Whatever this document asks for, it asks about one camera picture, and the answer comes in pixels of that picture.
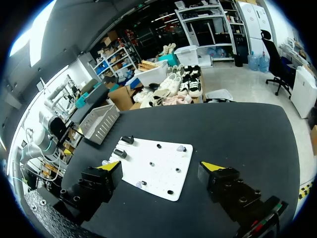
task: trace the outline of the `white pegboard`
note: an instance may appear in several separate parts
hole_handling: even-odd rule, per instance
[[[177,151],[179,146],[185,147],[186,152]],[[116,149],[124,150],[127,157],[123,159],[112,153],[109,162],[122,162],[124,181],[167,200],[178,200],[192,157],[192,145],[134,138],[132,145],[120,140]]]

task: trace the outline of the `gray plastic crate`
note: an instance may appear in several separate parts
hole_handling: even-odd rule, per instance
[[[106,105],[92,109],[80,123],[85,138],[96,144],[101,144],[119,117],[115,105]]]

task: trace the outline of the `metal shelving unit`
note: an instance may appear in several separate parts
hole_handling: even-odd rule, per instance
[[[185,13],[185,12],[202,10],[202,9],[212,9],[212,8],[218,8],[220,11],[220,14],[202,15],[202,16],[197,16],[197,17],[192,17],[192,18],[187,18],[187,19],[183,19],[183,17],[182,17],[182,13]],[[197,44],[195,44],[195,42],[198,43],[198,39],[197,39],[195,30],[194,30],[191,22],[198,21],[198,20],[205,20],[205,19],[209,19],[209,18],[221,17],[223,19],[223,23],[225,24],[224,27],[227,28],[228,32],[226,32],[226,34],[229,34],[231,43],[219,43],[219,44],[203,45],[203,46],[198,45],[198,49],[208,48],[208,47],[229,46],[229,47],[232,47],[233,54],[236,54],[236,48],[235,48],[235,44],[234,44],[234,38],[233,38],[232,31],[231,31],[231,27],[230,27],[230,24],[226,18],[224,10],[219,2],[218,2],[218,4],[214,4],[214,5],[204,5],[204,6],[186,8],[186,9],[182,9],[182,10],[175,10],[175,13],[176,13],[183,29],[184,29],[184,32],[185,32],[185,35],[188,39],[189,45],[197,45]],[[209,31],[211,33],[212,40],[215,43],[214,33],[211,30],[210,24],[207,23],[207,25],[208,25]],[[212,61],[219,61],[219,60],[233,60],[233,58],[217,58],[217,59],[212,58]]]
[[[115,54],[117,54],[117,53],[120,52],[121,50],[124,50],[125,56],[121,57],[120,59],[118,59],[118,60],[115,61],[114,63],[111,63],[111,62],[108,61],[109,59],[111,59],[112,56],[114,56]],[[106,62],[106,63],[107,63],[108,67],[107,67],[106,69],[104,69],[103,71],[99,72],[99,73],[97,74],[98,77],[100,77],[100,75],[101,75],[102,73],[104,73],[104,72],[106,72],[106,71],[108,71],[108,70],[111,70],[112,73],[113,73],[113,75],[116,76],[116,77],[118,77],[117,72],[120,71],[120,70],[122,70],[122,69],[124,69],[124,68],[130,67],[130,66],[134,66],[134,68],[137,68],[136,65],[135,65],[135,63],[134,63],[134,61],[132,60],[130,54],[128,53],[128,51],[127,51],[127,49],[126,49],[125,47],[122,47],[122,48],[118,49],[117,51],[115,51],[114,53],[112,53],[112,54],[111,54],[110,56],[108,56],[108,57],[104,57],[104,56],[103,56],[103,58],[104,58],[103,61],[99,62],[95,67],[92,67],[92,66],[91,66],[91,68],[92,68],[93,70],[96,70],[96,68],[98,68],[98,66],[101,65],[103,62]],[[126,59],[126,58],[129,58],[130,63],[129,63],[128,65],[125,65],[125,66],[123,66],[122,68],[120,68],[120,69],[118,69],[118,70],[115,71],[115,70],[113,69],[113,66],[115,66],[117,63],[119,63],[120,61],[122,61],[122,60],[124,60],[124,59]]]
[[[234,25],[240,26],[240,33],[234,32],[234,31],[232,30],[232,28],[231,28],[232,34],[233,34],[233,35],[242,35],[242,36],[245,36],[245,37],[246,37],[247,44],[248,44],[248,53],[250,54],[250,45],[249,45],[249,39],[248,39],[248,36],[247,36],[246,26],[245,26],[245,24],[244,24],[244,22],[243,22],[243,20],[242,20],[242,18],[241,18],[240,12],[239,12],[239,10],[238,10],[238,8],[237,8],[237,6],[236,6],[235,1],[234,1],[234,0],[219,0],[219,2],[220,2],[220,4],[221,4],[222,2],[225,2],[225,3],[230,4],[232,9],[224,9],[223,11],[224,11],[224,12],[225,12],[225,11],[227,11],[227,12],[234,12],[234,13],[237,14],[238,18],[240,19],[241,23],[238,23],[238,22],[235,22],[235,23],[230,22],[229,24],[230,24],[231,26],[234,26]]]

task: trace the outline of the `black table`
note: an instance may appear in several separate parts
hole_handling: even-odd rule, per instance
[[[88,166],[108,159],[121,136],[192,144],[194,152],[177,202],[122,181],[83,227],[108,238],[233,237],[239,228],[219,203],[212,203],[197,178],[199,161],[234,167],[262,192],[289,203],[281,228],[294,216],[299,160],[291,124],[279,106],[253,103],[164,106],[121,112],[101,146],[82,140],[62,187],[68,188]]]

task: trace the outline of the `black trash bin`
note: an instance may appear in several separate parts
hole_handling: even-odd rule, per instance
[[[242,67],[243,66],[242,56],[234,55],[234,63],[236,65],[236,67]]]

